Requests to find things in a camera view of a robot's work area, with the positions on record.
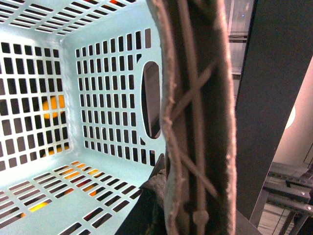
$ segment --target basket floor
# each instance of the basket floor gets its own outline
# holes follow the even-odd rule
[[[24,179],[17,180],[21,169],[7,174],[12,182],[0,187],[0,234],[115,234],[141,194],[140,180],[124,178],[124,167],[121,174],[108,170],[114,158],[101,166],[99,156],[86,153],[42,161],[38,168],[49,167],[40,172],[34,164]]]

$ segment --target light fixture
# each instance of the light fixture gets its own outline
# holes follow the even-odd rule
[[[291,124],[293,123],[294,119],[295,119],[295,107],[292,108],[292,111],[290,113],[290,116],[289,116],[289,119],[287,121],[285,129],[287,129],[288,127],[291,126]]]

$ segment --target yellow object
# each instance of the yellow object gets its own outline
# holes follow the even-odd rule
[[[88,187],[84,188],[83,191],[87,192],[88,190],[92,189],[94,185],[89,185]]]
[[[88,172],[88,174],[89,174],[89,175],[92,175],[92,174],[94,174],[94,173],[96,173],[96,172],[98,172],[98,170],[97,170],[97,169],[94,169],[94,170]]]
[[[50,98],[50,101],[51,101],[51,109],[57,109],[57,99],[55,96],[52,96]]]
[[[86,164],[83,164],[83,163],[82,163],[82,164],[77,165],[76,167],[77,167],[77,168],[82,168],[82,167],[84,167],[84,166],[86,166]]]
[[[96,195],[96,193],[97,193],[97,190],[91,192],[89,195],[90,195],[91,197],[94,197],[94,196]]]
[[[57,109],[58,108],[58,105],[57,105],[57,98],[55,96],[51,96],[50,97],[50,104],[51,104],[51,109]],[[65,108],[65,102],[64,102],[64,96],[63,95],[59,95],[59,108],[62,109],[62,108]],[[44,103],[43,103],[43,110],[49,110],[49,103],[48,103],[48,100],[46,100]],[[58,113],[57,112],[54,112],[52,113],[52,118],[55,118],[58,116]],[[44,114],[44,118],[45,119],[50,119],[50,114]]]
[[[74,176],[76,176],[76,175],[78,175],[79,174],[79,172],[74,172],[74,173],[72,173],[72,174],[70,174],[70,175],[68,175],[68,176],[66,176],[66,177],[64,177],[65,179],[70,179],[70,178],[72,178],[72,177],[74,177]]]
[[[42,202],[42,203],[40,203],[40,204],[38,204],[38,205],[35,205],[34,207],[29,208],[29,210],[30,210],[31,212],[35,212],[36,210],[39,210],[40,208],[42,208],[42,207],[44,207],[44,206],[46,206],[46,205],[48,205],[47,202]]]
[[[58,147],[58,148],[57,148],[57,153],[59,153],[59,152],[62,152],[62,148],[61,148],[61,147]],[[50,151],[49,151],[49,155],[53,155],[53,154],[54,154],[54,150],[50,150]]]
[[[68,173],[72,172],[73,170],[74,170],[73,168],[68,169],[68,170],[66,170],[66,171],[64,171],[64,172],[62,172],[62,173],[60,173],[59,175],[65,175],[65,174],[68,174]]]
[[[59,106],[60,106],[60,109],[65,108],[64,96],[63,95],[59,95]]]

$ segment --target rectangular slot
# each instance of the rectangular slot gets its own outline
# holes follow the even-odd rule
[[[69,189],[65,190],[64,192],[61,192],[61,193],[55,195],[55,197],[56,197],[56,198],[63,197],[64,195],[67,195],[67,194],[69,194],[69,193],[72,192],[72,191],[74,191],[74,189],[69,188]]]
[[[66,171],[64,171],[64,172],[59,173],[59,175],[66,175],[66,174],[72,172],[73,170],[74,170],[73,168],[68,169],[68,170],[66,170]]]
[[[12,209],[10,209],[10,210],[8,210],[8,211],[5,211],[5,212],[3,212],[3,213],[0,214],[0,219],[2,219],[2,218],[4,218],[4,217],[6,217],[6,216],[8,216],[8,215],[10,215],[10,214],[12,214],[12,213],[18,211],[18,210],[19,210],[18,207],[14,207],[14,208],[12,208]]]
[[[39,192],[40,192],[40,190],[36,189],[36,190],[34,190],[34,191],[32,191],[32,192],[30,192],[28,194],[25,194],[24,196],[19,197],[19,199],[22,201],[22,200],[24,200],[24,199],[26,199],[28,197],[31,197],[31,196],[39,193]]]
[[[84,220],[90,221],[91,219],[93,219],[96,215],[98,215],[102,211],[103,211],[103,209],[99,207],[99,208],[95,209],[94,211],[92,211],[91,213],[89,213],[88,215],[86,215],[84,217]]]
[[[73,178],[73,177],[76,176],[76,175],[79,175],[79,172],[76,171],[76,172],[74,172],[74,173],[72,173],[72,174],[70,174],[70,175],[64,177],[64,179],[68,180],[68,179],[70,179],[70,178]]]
[[[77,181],[80,181],[81,179],[84,179],[84,178],[85,178],[85,175],[81,175],[81,176],[79,176],[79,177],[77,177],[77,178],[71,180],[70,182],[71,182],[71,183],[76,183]]]
[[[31,212],[35,212],[35,211],[39,210],[40,208],[45,207],[46,205],[48,205],[50,202],[52,202],[52,201],[50,199],[48,199],[48,200],[46,200],[46,201],[44,201],[44,202],[42,202],[42,203],[40,203],[38,205],[35,205],[34,207],[29,208],[29,210]]]
[[[123,42],[123,37],[118,37],[118,51],[124,51],[124,42]]]
[[[114,179],[114,180],[108,182],[107,185],[112,186],[112,185],[114,185],[118,181],[119,181],[119,179]]]
[[[151,48],[151,29],[145,29],[145,47]]]
[[[4,222],[0,223],[0,228],[3,228],[9,224],[12,224],[13,222],[17,221],[18,219],[22,218],[22,217],[25,217],[25,214],[24,213],[20,213],[8,220],[5,220]]]
[[[39,196],[37,196],[37,197],[35,197],[35,198],[33,198],[33,199],[27,201],[27,202],[24,202],[24,205],[25,205],[25,206],[28,206],[28,205],[30,205],[30,204],[33,204],[33,203],[39,201],[40,199],[43,199],[44,197],[45,197],[45,195],[44,195],[44,194],[41,194],[41,195],[39,195]]]
[[[101,182],[105,182],[106,180],[108,180],[108,179],[110,179],[110,178],[112,178],[112,176],[108,175],[108,176],[102,178],[100,181],[101,181]]]
[[[130,198],[132,199],[136,199],[140,194],[141,194],[142,190],[139,189],[137,192],[135,192],[132,196],[130,196]]]
[[[67,184],[60,185],[60,186],[58,186],[58,187],[56,187],[56,188],[50,190],[49,192],[50,192],[50,193],[57,192],[57,191],[59,191],[59,190],[65,188],[66,186],[67,186]]]
[[[63,167],[57,168],[57,169],[54,170],[54,172],[58,172],[58,171],[63,170],[65,168],[68,168],[68,165],[65,165]]]
[[[9,199],[9,197],[4,196],[4,197],[0,198],[0,202],[3,202],[3,201],[5,201],[5,200],[7,200],[7,199]]]
[[[60,233],[59,235],[70,235],[75,230],[79,229],[82,225],[80,223],[75,223],[72,226],[70,226],[68,229],[66,229],[64,232]]]
[[[89,235],[89,234],[90,234],[90,231],[85,229],[79,235]]]
[[[108,219],[110,219],[112,217],[111,214],[105,214],[104,216],[102,216],[100,219],[98,219],[96,222],[94,222],[92,225],[95,228],[100,227],[104,222],[106,222]]]
[[[141,32],[136,32],[136,49],[141,49]]]
[[[120,204],[118,204],[116,207],[113,208],[113,211],[115,212],[119,212],[121,209],[123,209],[124,207],[126,207],[129,204],[129,201],[124,200],[123,202],[121,202]]]
[[[131,192],[134,188],[136,188],[136,187],[135,186],[129,186],[127,189],[122,191],[122,194],[126,195],[127,193]]]
[[[50,187],[52,187],[52,186],[54,186],[54,185],[57,185],[57,184],[60,183],[60,182],[61,182],[61,180],[54,181],[54,182],[52,182],[51,184],[48,184],[48,185],[44,186],[44,188],[45,188],[45,189],[50,188]]]
[[[97,195],[98,193],[102,192],[105,189],[106,189],[105,187],[100,187],[100,188],[96,189],[95,191],[92,191],[91,193],[89,193],[89,195],[91,197],[94,197],[95,195]]]
[[[126,182],[122,182],[122,183],[120,183],[118,186],[116,186],[114,189],[120,190],[120,189],[123,188],[125,185],[127,185],[127,183],[126,183]]]
[[[12,201],[7,202],[7,203],[5,203],[5,204],[2,204],[2,205],[0,206],[0,210],[3,210],[4,208],[7,208],[7,207],[9,207],[9,206],[11,206],[11,205],[13,205],[13,204],[14,204],[14,202],[12,202]]]
[[[83,190],[84,192],[87,192],[87,191],[89,191],[90,189],[96,187],[97,185],[98,185],[97,183],[93,183],[92,185],[89,185],[89,186],[87,186],[86,188],[83,188],[82,190]]]
[[[109,201],[107,201],[104,205],[106,205],[107,207],[111,206],[113,203],[117,202],[121,197],[120,196],[115,196],[113,198],[111,198]]]
[[[91,181],[91,179],[87,179],[87,180],[85,180],[85,181],[83,181],[83,182],[80,182],[80,183],[77,184],[76,186],[80,188],[81,186],[84,186],[85,184],[89,183],[90,181]]]
[[[35,177],[34,180],[39,180],[39,179],[42,179],[43,177],[46,177],[48,175],[51,175],[50,173],[46,173],[46,174],[43,174],[43,175],[40,175],[38,177]]]

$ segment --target light blue plastic basket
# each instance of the light blue plastic basket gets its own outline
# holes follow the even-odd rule
[[[0,34],[0,234],[114,234],[165,152],[146,2],[0,0]]]

